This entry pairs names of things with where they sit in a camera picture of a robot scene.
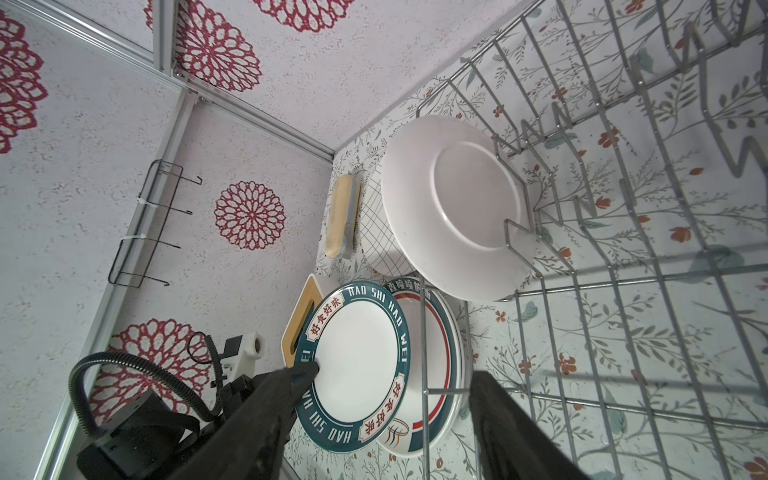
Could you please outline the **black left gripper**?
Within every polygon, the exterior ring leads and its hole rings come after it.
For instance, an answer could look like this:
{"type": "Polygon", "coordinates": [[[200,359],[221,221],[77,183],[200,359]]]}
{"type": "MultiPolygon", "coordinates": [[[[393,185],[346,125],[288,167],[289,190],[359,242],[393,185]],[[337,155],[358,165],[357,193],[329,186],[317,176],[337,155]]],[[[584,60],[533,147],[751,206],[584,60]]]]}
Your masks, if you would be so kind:
{"type": "Polygon", "coordinates": [[[264,341],[257,332],[228,338],[219,354],[223,384],[216,397],[221,406],[220,417],[228,420],[253,393],[252,380],[257,376],[257,362],[263,356],[264,341]]]}

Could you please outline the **white blue grid plate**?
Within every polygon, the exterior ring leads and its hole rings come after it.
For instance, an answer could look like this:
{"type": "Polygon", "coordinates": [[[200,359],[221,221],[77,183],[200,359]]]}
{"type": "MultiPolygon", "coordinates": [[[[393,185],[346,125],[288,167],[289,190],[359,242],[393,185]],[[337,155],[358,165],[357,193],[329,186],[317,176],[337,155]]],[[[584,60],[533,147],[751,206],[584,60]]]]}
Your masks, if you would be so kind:
{"type": "Polygon", "coordinates": [[[363,188],[358,230],[360,249],[375,272],[386,277],[399,277],[414,271],[387,220],[379,166],[371,172],[363,188]]]}

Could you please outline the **green rimmed plate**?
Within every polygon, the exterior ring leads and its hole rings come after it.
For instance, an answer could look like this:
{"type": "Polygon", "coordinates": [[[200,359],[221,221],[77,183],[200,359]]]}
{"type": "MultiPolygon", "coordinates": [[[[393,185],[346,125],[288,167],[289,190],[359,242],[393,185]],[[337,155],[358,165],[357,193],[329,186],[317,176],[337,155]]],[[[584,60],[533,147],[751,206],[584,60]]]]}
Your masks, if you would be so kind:
{"type": "Polygon", "coordinates": [[[447,434],[458,415],[456,394],[422,394],[422,386],[451,390],[465,386],[465,356],[454,311],[445,297],[423,290],[416,277],[398,277],[384,287],[399,303],[408,322],[412,356],[410,373],[396,416],[377,442],[397,457],[417,457],[424,449],[424,424],[428,423],[429,444],[447,434]],[[428,416],[423,416],[422,399],[427,399],[428,416]]]}
{"type": "Polygon", "coordinates": [[[443,292],[491,303],[524,283],[537,238],[523,186],[479,129],[446,116],[405,124],[381,160],[381,194],[404,256],[443,292]]]}
{"type": "Polygon", "coordinates": [[[296,406],[310,439],[334,453],[362,449],[395,419],[409,382],[412,342],[385,287],[354,281],[329,293],[300,328],[294,363],[319,371],[296,406]]]}

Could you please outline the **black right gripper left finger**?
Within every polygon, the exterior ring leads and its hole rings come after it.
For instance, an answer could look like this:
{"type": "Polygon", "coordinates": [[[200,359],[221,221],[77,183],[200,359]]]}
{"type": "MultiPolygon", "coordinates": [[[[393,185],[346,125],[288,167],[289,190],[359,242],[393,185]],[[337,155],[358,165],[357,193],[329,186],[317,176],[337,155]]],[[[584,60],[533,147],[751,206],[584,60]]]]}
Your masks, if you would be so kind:
{"type": "Polygon", "coordinates": [[[232,418],[173,479],[277,479],[295,408],[319,373],[315,361],[263,376],[232,418]]]}

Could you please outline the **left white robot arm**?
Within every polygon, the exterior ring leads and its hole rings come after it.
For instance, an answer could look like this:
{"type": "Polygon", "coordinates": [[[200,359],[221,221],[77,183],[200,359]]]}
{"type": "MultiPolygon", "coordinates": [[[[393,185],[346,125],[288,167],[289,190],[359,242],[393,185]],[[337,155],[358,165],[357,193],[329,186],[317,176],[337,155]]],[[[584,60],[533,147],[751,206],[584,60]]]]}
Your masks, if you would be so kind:
{"type": "Polygon", "coordinates": [[[255,390],[256,361],[263,339],[256,333],[231,337],[223,352],[194,358],[214,370],[214,406],[158,363],[127,352],[98,352],[78,361],[69,375],[72,406],[86,441],[76,466],[86,479],[167,479],[210,440],[255,390]],[[96,421],[84,387],[86,372],[103,364],[124,367],[177,394],[189,413],[174,411],[153,389],[133,395],[106,422],[96,421]]]}

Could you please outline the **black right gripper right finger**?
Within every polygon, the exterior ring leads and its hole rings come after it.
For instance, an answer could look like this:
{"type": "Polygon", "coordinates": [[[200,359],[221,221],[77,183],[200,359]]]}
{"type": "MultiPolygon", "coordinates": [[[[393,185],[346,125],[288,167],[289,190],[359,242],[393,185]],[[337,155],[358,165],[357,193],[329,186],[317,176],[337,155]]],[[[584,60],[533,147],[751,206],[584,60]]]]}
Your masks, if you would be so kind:
{"type": "Polygon", "coordinates": [[[485,479],[588,479],[490,373],[472,374],[469,408],[485,479]]]}

